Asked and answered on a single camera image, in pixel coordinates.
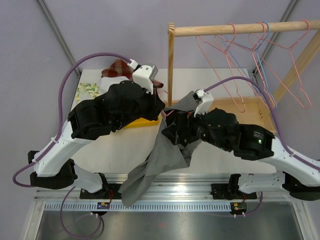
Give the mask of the aluminium rail frame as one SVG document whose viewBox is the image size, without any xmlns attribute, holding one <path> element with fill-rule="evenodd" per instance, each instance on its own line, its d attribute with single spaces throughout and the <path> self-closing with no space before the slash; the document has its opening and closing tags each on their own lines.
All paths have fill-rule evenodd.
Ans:
<svg viewBox="0 0 320 240">
<path fill-rule="evenodd" d="M 101 136 L 87 144 L 71 158 L 89 172 L 104 173 L 108 182 L 121 183 L 127 174 L 141 164 L 151 152 L 157 132 L 146 129 L 129 129 L 108 136 Z M 202 142 L 194 150 L 187 168 L 178 168 L 160 174 L 143 201 L 196 202 L 212 199 L 209 194 L 213 182 L 223 182 L 231 174 L 273 174 L 279 168 L 268 162 L 242 160 Z"/>
</svg>

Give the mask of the grey skirt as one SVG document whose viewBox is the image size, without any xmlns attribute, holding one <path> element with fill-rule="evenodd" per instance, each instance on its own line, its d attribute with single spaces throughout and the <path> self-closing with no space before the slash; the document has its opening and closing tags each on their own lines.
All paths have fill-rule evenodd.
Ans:
<svg viewBox="0 0 320 240">
<path fill-rule="evenodd" d="M 190 166 L 193 152 L 201 141 L 189 143 L 186 147 L 181 144 L 173 145 L 162 134 L 166 127 L 167 123 L 162 119 L 150 154 L 143 163 L 128 173 L 127 180 L 118 191 L 123 205 L 127 208 L 146 193 L 159 174 Z"/>
</svg>

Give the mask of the lemon print skirt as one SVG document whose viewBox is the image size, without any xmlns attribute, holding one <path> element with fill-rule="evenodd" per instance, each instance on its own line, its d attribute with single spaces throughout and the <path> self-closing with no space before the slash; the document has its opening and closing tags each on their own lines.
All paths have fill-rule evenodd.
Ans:
<svg viewBox="0 0 320 240">
<path fill-rule="evenodd" d="M 79 103 L 84 100 L 92 100 L 101 95 L 99 86 L 96 83 L 79 83 L 75 100 Z"/>
</svg>

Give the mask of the wooden clothes rack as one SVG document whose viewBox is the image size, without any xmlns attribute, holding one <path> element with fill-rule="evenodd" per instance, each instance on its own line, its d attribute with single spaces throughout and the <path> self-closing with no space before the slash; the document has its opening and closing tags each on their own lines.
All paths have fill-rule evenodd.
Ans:
<svg viewBox="0 0 320 240">
<path fill-rule="evenodd" d="M 301 20 L 270 22 L 270 33 L 267 39 L 284 47 L 291 46 L 307 31 L 307 24 Z M 302 81 L 302 89 L 305 92 L 306 81 L 302 79 L 302 73 L 320 49 L 320 22 L 318 20 L 307 21 L 310 25 L 308 34 L 292 50 L 293 58 L 297 64 Z M 258 41 L 258 36 L 261 37 L 263 35 L 263 27 L 258 22 L 234 25 L 237 28 L 235 42 L 244 46 L 251 46 L 248 39 L 249 33 L 251 33 L 250 39 L 253 43 Z M 213 37 L 227 35 L 230 38 L 234 33 L 233 27 L 229 24 L 185 27 L 177 27 L 172 22 L 168 24 L 167 104 L 173 105 L 177 103 L 190 91 L 208 88 L 214 98 L 211 105 L 212 109 L 219 108 L 228 113 L 233 113 L 242 124 L 259 125 L 271 132 L 275 132 L 276 129 L 271 117 L 271 109 L 267 109 L 261 98 L 259 98 L 259 95 L 253 90 L 253 86 L 258 87 L 260 91 L 263 90 L 261 77 L 257 74 L 256 79 L 258 84 L 255 83 L 252 77 L 248 78 L 246 76 L 231 76 L 222 81 L 217 81 L 213 70 L 205 60 L 195 41 L 195 37 L 197 36 Z M 232 46 L 231 51 L 238 58 L 239 64 L 245 67 L 248 73 L 251 74 L 255 68 L 251 53 L 237 46 Z M 308 106 L 307 98 L 300 91 L 299 80 L 294 76 L 289 51 L 265 41 L 259 48 L 259 52 L 274 73 L 281 81 L 284 81 L 284 84 L 297 99 L 303 105 Z M 264 63 L 262 63 L 262 66 L 267 78 L 268 91 L 273 95 L 278 105 L 283 96 L 285 94 L 290 95 L 290 93 L 285 91 L 283 86 L 280 86 L 279 81 Z M 246 105 L 244 113 L 241 113 L 225 91 L 220 89 L 222 84 L 234 79 L 239 80 L 243 84 L 242 94 Z"/>
</svg>

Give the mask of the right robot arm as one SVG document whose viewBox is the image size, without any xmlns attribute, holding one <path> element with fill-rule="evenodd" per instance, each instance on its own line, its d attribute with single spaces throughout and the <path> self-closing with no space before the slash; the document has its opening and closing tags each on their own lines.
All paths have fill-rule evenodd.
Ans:
<svg viewBox="0 0 320 240">
<path fill-rule="evenodd" d="M 303 201 L 320 198 L 319 164 L 294 153 L 269 130 L 242 124 L 233 113 L 215 108 L 208 113 L 174 110 L 161 133 L 184 147 L 201 140 L 246 161 L 260 161 L 276 168 L 275 173 L 235 173 L 223 187 L 212 184 L 214 199 L 250 199 L 258 192 L 284 191 Z"/>
</svg>

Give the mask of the white skirt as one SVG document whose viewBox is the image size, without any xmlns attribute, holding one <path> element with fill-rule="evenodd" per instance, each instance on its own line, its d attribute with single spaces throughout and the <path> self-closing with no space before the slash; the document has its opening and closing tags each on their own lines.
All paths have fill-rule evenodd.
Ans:
<svg viewBox="0 0 320 240">
<path fill-rule="evenodd" d="M 119 84 L 122 81 L 129 81 L 130 79 L 125 76 L 117 77 L 102 77 L 98 82 L 97 86 L 99 87 L 100 95 L 105 94 L 111 85 Z"/>
</svg>

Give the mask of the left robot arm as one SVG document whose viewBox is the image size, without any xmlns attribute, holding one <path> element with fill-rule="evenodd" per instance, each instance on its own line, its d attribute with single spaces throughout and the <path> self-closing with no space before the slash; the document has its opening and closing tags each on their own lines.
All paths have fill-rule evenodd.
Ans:
<svg viewBox="0 0 320 240">
<path fill-rule="evenodd" d="M 120 130 L 140 118 L 156 121 L 165 108 L 156 92 L 130 80 L 112 84 L 94 99 L 83 100 L 69 113 L 61 134 L 48 144 L 49 150 L 30 151 L 37 163 L 30 174 L 30 185 L 51 190 L 69 186 L 81 188 L 102 199 L 109 187 L 103 173 L 89 172 L 72 160 L 85 145 Z"/>
</svg>

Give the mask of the blue hanger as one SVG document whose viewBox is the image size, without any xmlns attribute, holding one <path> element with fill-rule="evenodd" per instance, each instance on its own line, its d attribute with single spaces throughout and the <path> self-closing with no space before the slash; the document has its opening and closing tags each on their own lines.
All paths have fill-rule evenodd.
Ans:
<svg viewBox="0 0 320 240">
<path fill-rule="evenodd" d="M 234 30 L 234 37 L 233 37 L 233 39 L 231 40 L 232 42 L 235 42 L 235 39 L 236 39 L 236 37 L 237 37 L 237 27 L 233 24 L 233 23 L 229 23 L 228 25 L 231 25 L 232 27 L 233 27 L 233 30 Z M 256 43 L 254 43 L 254 42 L 252 42 L 251 41 L 251 34 L 252 33 L 249 33 L 248 34 L 248 40 L 250 41 L 250 43 L 253 43 L 253 44 L 256 44 Z M 238 47 L 238 46 L 236 46 L 236 45 L 234 45 L 234 44 L 232 44 L 232 45 L 229 45 L 228 47 L 230 47 L 230 50 L 231 50 L 231 46 L 234 46 L 234 47 Z M 258 73 L 258 71 L 257 71 L 257 69 L 256 69 L 256 65 L 254 66 L 254 69 L 253 69 L 253 72 L 252 73 L 247 73 L 248 74 L 248 77 L 247 78 L 253 78 L 253 80 L 255 81 L 255 83 L 258 85 L 259 83 L 258 83 L 258 80 L 257 80 L 257 75 L 259 76 L 259 73 Z M 256 87 L 256 86 L 253 86 L 252 87 L 253 88 L 253 90 L 254 90 L 254 92 L 258 95 L 258 96 L 260 96 L 262 99 L 263 99 L 263 101 L 266 103 L 267 101 L 270 101 L 270 99 L 269 99 L 269 96 L 267 95 L 267 93 L 266 93 L 266 95 L 267 95 L 267 97 L 264 97 L 261 93 L 258 93 L 258 88 Z"/>
</svg>

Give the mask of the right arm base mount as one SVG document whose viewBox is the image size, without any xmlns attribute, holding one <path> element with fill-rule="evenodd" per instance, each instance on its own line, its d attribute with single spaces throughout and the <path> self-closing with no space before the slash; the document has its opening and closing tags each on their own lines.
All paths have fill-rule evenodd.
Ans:
<svg viewBox="0 0 320 240">
<path fill-rule="evenodd" d="M 285 189 L 286 175 L 276 173 L 232 174 L 228 183 L 211 184 L 211 195 L 214 200 L 253 200 L 261 192 L 281 192 Z"/>
</svg>

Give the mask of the red plaid skirt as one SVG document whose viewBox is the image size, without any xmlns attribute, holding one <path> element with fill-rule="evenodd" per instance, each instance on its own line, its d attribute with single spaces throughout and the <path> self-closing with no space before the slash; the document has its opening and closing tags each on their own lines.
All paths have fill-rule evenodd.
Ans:
<svg viewBox="0 0 320 240">
<path fill-rule="evenodd" d="M 125 61 L 118 58 L 108 68 L 101 71 L 101 77 L 115 78 L 126 77 L 130 81 L 133 81 L 133 69 L 130 68 Z"/>
</svg>

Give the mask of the yellow plastic tray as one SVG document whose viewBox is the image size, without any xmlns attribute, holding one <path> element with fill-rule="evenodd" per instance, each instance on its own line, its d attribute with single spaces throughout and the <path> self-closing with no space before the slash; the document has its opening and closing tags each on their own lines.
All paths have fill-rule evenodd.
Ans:
<svg viewBox="0 0 320 240">
<path fill-rule="evenodd" d="M 129 123 L 128 125 L 124 126 L 124 129 L 129 129 L 129 128 L 141 128 L 141 127 L 151 127 L 151 126 L 156 126 L 161 122 L 162 118 L 159 115 L 157 117 L 157 120 L 147 120 L 145 118 L 139 118 L 134 120 L 133 122 Z"/>
</svg>

